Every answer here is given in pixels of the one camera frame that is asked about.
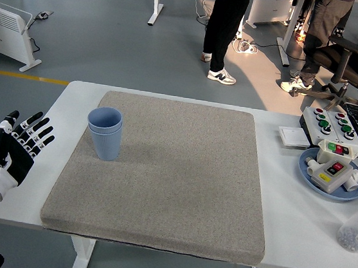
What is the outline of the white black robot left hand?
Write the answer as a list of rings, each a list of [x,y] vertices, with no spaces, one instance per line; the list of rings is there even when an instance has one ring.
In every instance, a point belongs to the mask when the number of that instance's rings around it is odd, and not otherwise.
[[[21,185],[35,158],[55,139],[50,118],[42,112],[21,123],[16,123],[18,118],[19,111],[14,111],[0,123],[0,197]]]

